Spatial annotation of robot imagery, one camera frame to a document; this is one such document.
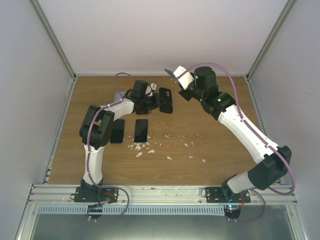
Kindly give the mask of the black cased phone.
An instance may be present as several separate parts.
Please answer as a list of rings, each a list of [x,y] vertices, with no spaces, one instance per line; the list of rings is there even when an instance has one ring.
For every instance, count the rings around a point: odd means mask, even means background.
[[[159,88],[160,107],[161,113],[172,114],[173,113],[173,98],[170,89],[160,87]]]
[[[137,115],[148,115],[151,113],[151,109],[148,106],[141,106],[136,109],[136,114]]]

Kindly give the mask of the light blue phone case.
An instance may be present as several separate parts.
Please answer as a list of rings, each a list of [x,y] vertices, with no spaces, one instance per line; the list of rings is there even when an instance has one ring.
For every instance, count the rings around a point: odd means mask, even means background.
[[[116,92],[114,95],[114,102],[118,102],[122,99],[122,97],[124,97],[126,94],[125,91],[121,91],[121,92]]]

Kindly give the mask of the black smartphone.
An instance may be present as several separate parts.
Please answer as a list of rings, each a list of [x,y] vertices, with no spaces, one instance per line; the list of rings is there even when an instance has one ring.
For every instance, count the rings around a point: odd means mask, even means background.
[[[146,143],[148,140],[148,120],[137,119],[135,121],[134,142],[137,144]]]
[[[122,144],[124,141],[125,120],[117,119],[113,122],[111,136],[109,142],[111,144]]]

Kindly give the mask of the blue smartphone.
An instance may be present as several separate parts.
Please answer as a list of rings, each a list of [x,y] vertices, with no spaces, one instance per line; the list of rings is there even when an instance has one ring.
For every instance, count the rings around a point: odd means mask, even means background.
[[[175,76],[174,72],[165,68],[164,71],[171,77],[174,83],[178,81],[177,77]]]

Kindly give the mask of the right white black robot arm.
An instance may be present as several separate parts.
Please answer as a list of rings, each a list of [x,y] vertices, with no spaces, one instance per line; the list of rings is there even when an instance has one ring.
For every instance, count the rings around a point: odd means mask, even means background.
[[[247,190],[271,189],[272,184],[288,174],[291,189],[282,195],[291,195],[296,181],[290,168],[291,149],[264,135],[242,111],[238,96],[219,90],[213,67],[227,70],[218,64],[200,63],[188,69],[179,66],[172,79],[180,86],[179,94],[187,101],[196,99],[203,110],[229,129],[250,153],[255,167],[225,180],[221,185],[221,196],[228,203],[234,202],[240,193]]]

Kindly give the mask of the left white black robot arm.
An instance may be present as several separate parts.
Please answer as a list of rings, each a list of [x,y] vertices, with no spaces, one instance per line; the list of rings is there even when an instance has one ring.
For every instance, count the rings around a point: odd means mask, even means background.
[[[136,80],[133,88],[125,93],[118,92],[117,101],[106,105],[91,105],[79,130],[85,150],[85,170],[82,184],[89,185],[86,197],[98,202],[103,197],[102,162],[106,145],[111,139],[114,122],[132,113],[149,114],[159,108],[161,100],[156,92],[157,85],[144,80]]]

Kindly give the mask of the white debris pieces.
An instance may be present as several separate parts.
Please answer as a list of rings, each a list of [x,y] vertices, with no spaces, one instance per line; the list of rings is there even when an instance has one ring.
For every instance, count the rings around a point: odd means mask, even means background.
[[[199,158],[205,162],[202,136],[188,134],[186,131],[174,129],[165,123],[149,123],[147,140],[134,141],[134,124],[125,124],[123,137],[124,147],[130,150],[135,158],[156,158],[161,161],[194,160]]]

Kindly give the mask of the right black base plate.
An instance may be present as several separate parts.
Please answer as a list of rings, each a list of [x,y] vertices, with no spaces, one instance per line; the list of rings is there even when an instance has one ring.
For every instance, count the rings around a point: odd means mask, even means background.
[[[242,204],[250,203],[251,197],[248,191],[236,193],[231,198],[226,198],[221,186],[207,186],[200,190],[200,195],[206,198],[207,203]]]

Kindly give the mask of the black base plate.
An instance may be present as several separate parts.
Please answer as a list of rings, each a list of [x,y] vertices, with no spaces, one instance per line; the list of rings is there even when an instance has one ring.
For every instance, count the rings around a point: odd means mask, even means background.
[[[250,203],[251,197],[248,191],[236,193],[231,198],[226,198],[221,186],[207,186],[200,190],[200,195],[206,198],[207,203],[242,204]]]
[[[70,199],[76,203],[111,204],[118,201],[118,193],[116,188],[101,188],[82,180],[75,193],[70,195]]]

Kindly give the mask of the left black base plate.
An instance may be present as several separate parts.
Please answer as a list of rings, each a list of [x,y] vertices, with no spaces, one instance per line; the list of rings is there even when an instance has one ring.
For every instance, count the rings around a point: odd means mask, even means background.
[[[70,195],[70,199],[76,203],[111,204],[118,201],[118,193],[116,188],[101,188],[82,180],[75,193]]]

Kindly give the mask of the aluminium front rail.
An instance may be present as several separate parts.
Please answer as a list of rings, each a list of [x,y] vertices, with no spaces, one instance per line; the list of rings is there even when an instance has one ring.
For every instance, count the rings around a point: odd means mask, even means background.
[[[34,184],[27,202],[31,204],[73,204],[70,195],[77,185]],[[202,185],[122,185],[129,194],[131,205],[206,205],[205,190]],[[296,204],[296,197],[279,195],[269,189],[249,192],[250,205],[261,205],[262,199],[268,205]]]

